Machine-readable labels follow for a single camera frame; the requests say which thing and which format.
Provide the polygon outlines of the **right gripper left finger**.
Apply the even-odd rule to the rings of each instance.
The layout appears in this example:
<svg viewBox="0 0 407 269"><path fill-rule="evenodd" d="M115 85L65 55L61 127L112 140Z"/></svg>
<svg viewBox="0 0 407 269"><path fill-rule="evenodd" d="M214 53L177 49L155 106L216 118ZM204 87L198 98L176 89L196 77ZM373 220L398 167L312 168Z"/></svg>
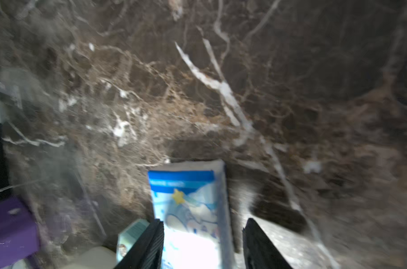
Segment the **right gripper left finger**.
<svg viewBox="0 0 407 269"><path fill-rule="evenodd" d="M161 269L164 248L164 223L159 219L149 226L128 251L116 269Z"/></svg>

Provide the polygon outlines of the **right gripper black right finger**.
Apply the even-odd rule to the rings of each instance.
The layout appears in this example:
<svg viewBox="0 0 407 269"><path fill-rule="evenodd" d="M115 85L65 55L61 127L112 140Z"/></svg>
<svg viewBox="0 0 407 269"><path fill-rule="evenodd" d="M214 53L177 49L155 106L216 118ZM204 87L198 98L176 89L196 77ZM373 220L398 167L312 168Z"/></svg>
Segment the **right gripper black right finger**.
<svg viewBox="0 0 407 269"><path fill-rule="evenodd" d="M246 269L292 269L253 218L248 219L242 235Z"/></svg>

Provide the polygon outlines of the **white storage box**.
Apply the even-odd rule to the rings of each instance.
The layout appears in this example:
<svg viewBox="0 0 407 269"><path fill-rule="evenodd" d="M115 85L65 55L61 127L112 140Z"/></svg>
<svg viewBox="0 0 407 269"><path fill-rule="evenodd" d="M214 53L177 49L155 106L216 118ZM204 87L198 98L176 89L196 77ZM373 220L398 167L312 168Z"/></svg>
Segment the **white storage box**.
<svg viewBox="0 0 407 269"><path fill-rule="evenodd" d="M113 251L105 247L94 247L62 269L113 269L116 264L116 254Z"/></svg>

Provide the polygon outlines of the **light blue tissue pack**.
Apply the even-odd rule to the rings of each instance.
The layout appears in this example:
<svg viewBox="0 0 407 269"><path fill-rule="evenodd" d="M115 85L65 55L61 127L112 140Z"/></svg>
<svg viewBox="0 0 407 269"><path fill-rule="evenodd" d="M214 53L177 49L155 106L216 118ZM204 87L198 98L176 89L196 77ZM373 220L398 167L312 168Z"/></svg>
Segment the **light blue tissue pack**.
<svg viewBox="0 0 407 269"><path fill-rule="evenodd" d="M164 164L147 176L155 218L164 223L162 268L235 268L225 163Z"/></svg>

